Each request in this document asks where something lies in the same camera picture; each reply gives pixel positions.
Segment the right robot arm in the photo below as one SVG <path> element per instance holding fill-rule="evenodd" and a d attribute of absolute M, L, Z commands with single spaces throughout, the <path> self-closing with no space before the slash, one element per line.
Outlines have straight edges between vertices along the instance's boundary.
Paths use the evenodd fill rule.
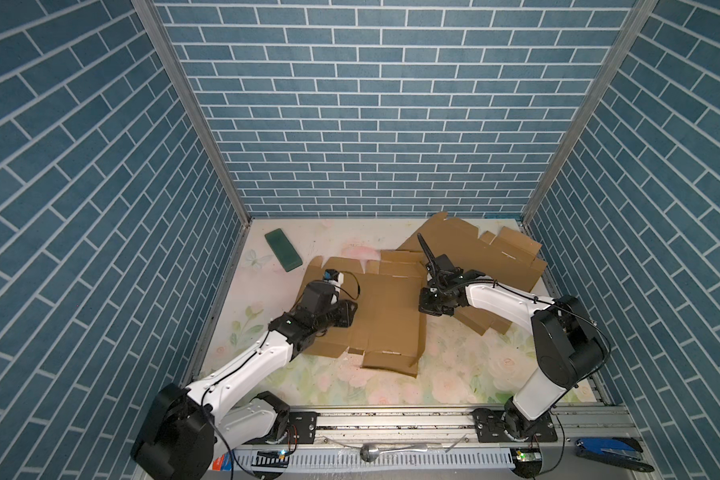
<path fill-rule="evenodd" d="M 530 440 L 550 423 L 552 407 L 605 365 L 612 351 L 609 338 L 576 297 L 517 290 L 480 271 L 456 267 L 445 255 L 436 256 L 422 234 L 417 240 L 428 273 L 419 295 L 420 312 L 453 316 L 471 307 L 496 314 L 532 336 L 536 368 L 505 403 L 499 434 L 515 442 Z"/>

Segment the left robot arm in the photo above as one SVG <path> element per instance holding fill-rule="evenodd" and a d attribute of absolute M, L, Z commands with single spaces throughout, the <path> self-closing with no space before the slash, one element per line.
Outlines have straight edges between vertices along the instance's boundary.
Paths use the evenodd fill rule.
<path fill-rule="evenodd" d="M 358 297 L 343 289 L 343 280 L 342 272 L 327 270 L 225 366 L 186 387 L 162 388 L 137 434 L 133 460 L 153 479 L 199 479 L 216 458 L 246 442 L 284 439 L 289 429 L 287 403 L 270 392 L 246 405 L 239 401 L 330 328 L 351 326 Z"/>

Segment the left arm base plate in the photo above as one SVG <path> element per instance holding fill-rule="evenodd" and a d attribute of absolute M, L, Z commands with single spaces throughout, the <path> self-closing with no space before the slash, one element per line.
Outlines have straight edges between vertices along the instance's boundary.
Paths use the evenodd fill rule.
<path fill-rule="evenodd" d="M 315 441 L 318 417 L 316 411 L 291 412 L 287 420 L 276 419 L 264 437 L 249 440 L 245 445 L 285 445 L 288 442 L 311 445 Z"/>

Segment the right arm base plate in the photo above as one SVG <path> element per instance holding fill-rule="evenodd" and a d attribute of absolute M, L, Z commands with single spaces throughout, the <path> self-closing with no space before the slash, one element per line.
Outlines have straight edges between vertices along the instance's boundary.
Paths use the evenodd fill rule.
<path fill-rule="evenodd" d="M 477 408 L 471 412 L 479 443 L 554 443 L 558 435 L 552 416 L 545 412 L 527 420 L 518 411 Z"/>

